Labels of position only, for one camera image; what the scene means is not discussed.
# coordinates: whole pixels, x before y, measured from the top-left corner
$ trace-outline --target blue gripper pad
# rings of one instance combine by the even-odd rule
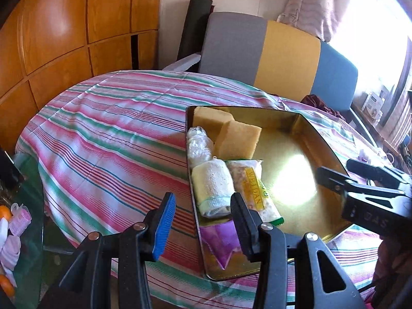
[[[148,229],[153,243],[153,261],[157,261],[164,252],[175,211],[176,198],[174,194],[168,192],[164,195]]]

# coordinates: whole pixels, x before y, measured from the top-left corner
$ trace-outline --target orange fruit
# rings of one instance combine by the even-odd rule
[[[5,275],[0,275],[0,286],[8,297],[14,296],[14,287]]]
[[[7,208],[5,205],[0,205],[0,220],[3,217],[7,220],[7,222],[10,222],[13,215],[9,208]]]

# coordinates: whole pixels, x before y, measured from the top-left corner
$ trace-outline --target metal tray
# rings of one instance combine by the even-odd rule
[[[194,108],[186,109],[186,131],[192,126]],[[262,181],[285,219],[285,223],[279,226],[283,232],[303,236],[313,231],[327,243],[351,225],[341,218],[341,196],[319,186],[314,179],[314,171],[319,166],[327,166],[346,175],[347,172],[329,145],[302,115],[252,107],[214,108],[229,111],[239,122],[262,128],[253,158],[263,160]],[[230,217],[210,220],[197,212],[188,171],[206,276],[222,281],[257,273],[260,263],[250,263],[241,252],[234,252],[226,269],[222,269],[207,245],[202,243],[199,226],[224,223]]]

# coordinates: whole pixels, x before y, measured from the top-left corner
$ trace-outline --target maroon cloth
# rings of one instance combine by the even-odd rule
[[[345,118],[338,111],[329,108],[317,95],[306,95],[303,98],[303,100],[300,101],[300,103],[320,109],[328,114],[331,114],[335,117],[341,118],[342,120],[346,121]]]

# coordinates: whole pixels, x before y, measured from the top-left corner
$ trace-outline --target striped tablecloth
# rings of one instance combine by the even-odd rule
[[[348,124],[233,80],[186,72],[120,71],[77,84],[50,101],[22,132],[16,152],[38,159],[47,207],[78,245],[92,231],[123,231],[166,191],[177,209],[166,250],[147,264],[152,295],[188,308],[251,308],[257,275],[203,276],[185,158],[185,109],[239,105],[302,113],[343,164],[360,149],[382,160]],[[370,282],[380,240],[353,226],[329,246],[357,287]],[[288,300],[294,296],[293,265]],[[113,273],[117,262],[113,261]]]

